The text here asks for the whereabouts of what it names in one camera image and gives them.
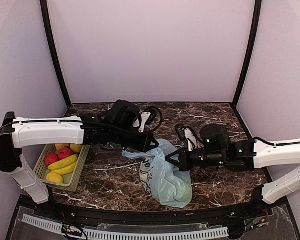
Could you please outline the light blue plastic bag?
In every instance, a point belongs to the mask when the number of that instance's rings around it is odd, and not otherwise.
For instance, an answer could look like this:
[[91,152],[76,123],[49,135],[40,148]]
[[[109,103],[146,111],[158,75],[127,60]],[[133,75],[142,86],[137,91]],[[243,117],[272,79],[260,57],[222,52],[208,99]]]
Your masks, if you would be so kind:
[[177,167],[165,160],[165,157],[177,150],[169,141],[158,139],[158,148],[148,152],[124,151],[122,156],[131,160],[141,160],[139,177],[144,190],[162,206],[183,209],[188,204],[174,199],[176,187],[191,185],[189,171],[180,171]]

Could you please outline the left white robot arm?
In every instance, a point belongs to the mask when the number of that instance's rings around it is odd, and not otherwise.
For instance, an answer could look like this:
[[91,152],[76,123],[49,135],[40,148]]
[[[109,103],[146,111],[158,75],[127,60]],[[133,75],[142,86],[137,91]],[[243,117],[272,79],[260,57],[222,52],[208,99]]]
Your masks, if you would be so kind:
[[57,218],[60,206],[22,156],[22,149],[61,143],[117,144],[146,153],[159,146],[155,129],[145,129],[156,118],[155,110],[141,111],[131,102],[117,100],[110,110],[97,115],[30,119],[7,112],[0,127],[0,172],[10,175],[48,217]]

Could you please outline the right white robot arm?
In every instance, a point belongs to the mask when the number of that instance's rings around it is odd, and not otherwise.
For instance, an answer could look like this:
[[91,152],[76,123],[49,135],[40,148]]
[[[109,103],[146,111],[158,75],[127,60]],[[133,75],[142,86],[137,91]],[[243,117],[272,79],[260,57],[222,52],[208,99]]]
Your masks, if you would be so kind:
[[234,172],[252,171],[270,166],[294,165],[298,167],[283,177],[257,186],[252,191],[251,201],[245,205],[245,213],[256,217],[265,204],[300,189],[300,138],[268,142],[260,137],[232,143],[227,129],[219,124],[209,124],[200,130],[200,138],[190,127],[175,126],[180,140],[187,141],[187,148],[178,149],[165,160],[188,172],[195,167],[220,167]]

